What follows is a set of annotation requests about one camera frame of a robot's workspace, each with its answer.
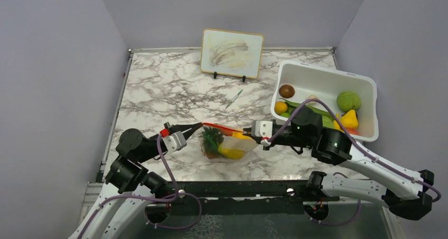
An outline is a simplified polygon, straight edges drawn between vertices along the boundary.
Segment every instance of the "wall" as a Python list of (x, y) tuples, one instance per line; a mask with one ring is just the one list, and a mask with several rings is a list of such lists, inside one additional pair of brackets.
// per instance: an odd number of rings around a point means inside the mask
[(368, 146), (405, 167), (429, 169), (445, 197), (406, 238), (446, 238), (448, 1), (365, 0), (336, 50), (342, 70), (378, 84), (379, 139)]
[(103, 0), (130, 48), (200, 47), (202, 30), (260, 33), (268, 47), (337, 46), (362, 0)]
[(0, 0), (0, 231), (66, 238), (127, 62), (101, 0)]

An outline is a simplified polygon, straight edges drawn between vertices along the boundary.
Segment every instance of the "white bin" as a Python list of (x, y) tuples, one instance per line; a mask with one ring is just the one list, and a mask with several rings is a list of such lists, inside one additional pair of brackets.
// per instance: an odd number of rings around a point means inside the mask
[[(321, 101), (329, 106), (336, 114), (341, 116), (342, 111), (338, 109), (336, 98), (344, 91), (353, 91), (361, 98), (362, 105), (357, 110), (360, 135), (352, 135), (359, 141), (372, 142), (378, 138), (378, 119), (376, 113), (377, 85), (368, 77), (356, 75), (344, 71), (338, 71), (319, 66), (308, 65), (292, 60), (285, 60), (280, 64), (277, 85), (270, 105), (270, 112), (279, 120), (285, 121), (286, 117), (274, 112), (275, 103), (281, 100), (278, 89), (289, 84), (294, 87), (295, 94), (287, 99), (295, 103), (302, 103), (310, 95), (316, 95)], [(316, 108), (325, 110), (318, 104)]]

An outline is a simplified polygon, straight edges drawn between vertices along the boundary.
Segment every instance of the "marker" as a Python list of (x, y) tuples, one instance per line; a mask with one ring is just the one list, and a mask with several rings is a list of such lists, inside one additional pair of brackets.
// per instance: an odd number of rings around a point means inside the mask
[(238, 98), (238, 96), (241, 94), (242, 89), (237, 93), (237, 95), (229, 102), (229, 104), (227, 104), (226, 108), (228, 108), (230, 105), (232, 105), (232, 103), (234, 103), (234, 101)]

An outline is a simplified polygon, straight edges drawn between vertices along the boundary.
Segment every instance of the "whiteboard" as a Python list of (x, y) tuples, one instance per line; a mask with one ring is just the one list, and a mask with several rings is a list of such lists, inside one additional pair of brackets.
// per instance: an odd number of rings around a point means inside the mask
[(202, 37), (201, 71), (256, 78), (262, 59), (261, 34), (205, 29)]

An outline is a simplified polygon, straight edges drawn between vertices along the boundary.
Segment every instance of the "marble tabletop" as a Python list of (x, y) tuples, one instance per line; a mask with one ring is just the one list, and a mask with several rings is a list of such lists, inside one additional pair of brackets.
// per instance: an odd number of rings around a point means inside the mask
[[(165, 122), (248, 127), (252, 120), (273, 118), (270, 103), (283, 60), (335, 69), (330, 51), (265, 51), (257, 79), (242, 82), (241, 78), (220, 75), (213, 79), (212, 74), (201, 72), (200, 54), (199, 50), (134, 54), (104, 175), (118, 156), (115, 147), (121, 133), (128, 128), (137, 128), (149, 137), (159, 132)], [(241, 89), (241, 95), (226, 109)], [(240, 160), (209, 160), (201, 152), (198, 136), (195, 133), (184, 149), (166, 155), (178, 181), (307, 179), (312, 171), (356, 176), (354, 171), (318, 162), (308, 150), (297, 155), (286, 146), (269, 151), (258, 146)], [(149, 160), (144, 166), (169, 180), (161, 161)]]

